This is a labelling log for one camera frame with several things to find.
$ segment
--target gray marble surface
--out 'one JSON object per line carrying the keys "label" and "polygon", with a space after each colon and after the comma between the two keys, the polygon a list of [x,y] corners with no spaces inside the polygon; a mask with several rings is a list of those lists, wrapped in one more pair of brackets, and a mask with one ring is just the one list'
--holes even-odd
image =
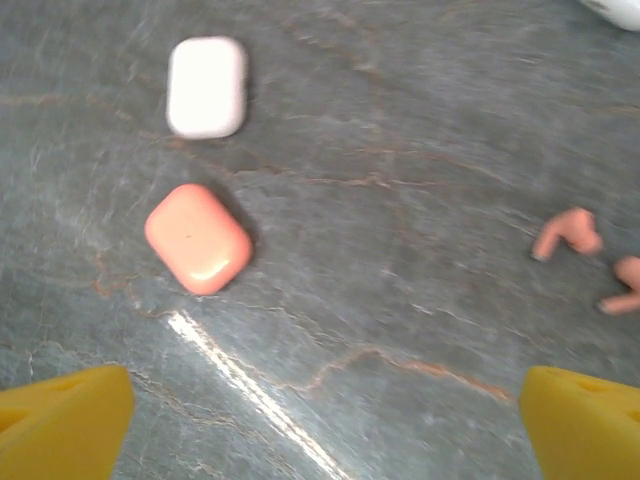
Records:
{"label": "gray marble surface", "polygon": [[[6,0],[0,388],[120,363],[114,479],[539,479],[517,409],[550,364],[640,385],[640,36],[567,0]],[[239,38],[250,115],[185,143],[182,39]],[[197,298],[143,236],[185,182],[256,255]],[[606,249],[528,257],[593,209]]]}

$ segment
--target white earbud case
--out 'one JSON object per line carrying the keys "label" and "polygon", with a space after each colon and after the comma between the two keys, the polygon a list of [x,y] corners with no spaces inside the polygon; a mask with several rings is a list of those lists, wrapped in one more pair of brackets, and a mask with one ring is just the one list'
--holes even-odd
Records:
{"label": "white earbud case", "polygon": [[169,61],[167,122],[189,140],[227,137],[246,111],[247,55],[229,37],[190,38]]}
{"label": "white earbud case", "polygon": [[640,31],[640,0],[580,0],[580,3],[624,30]]}

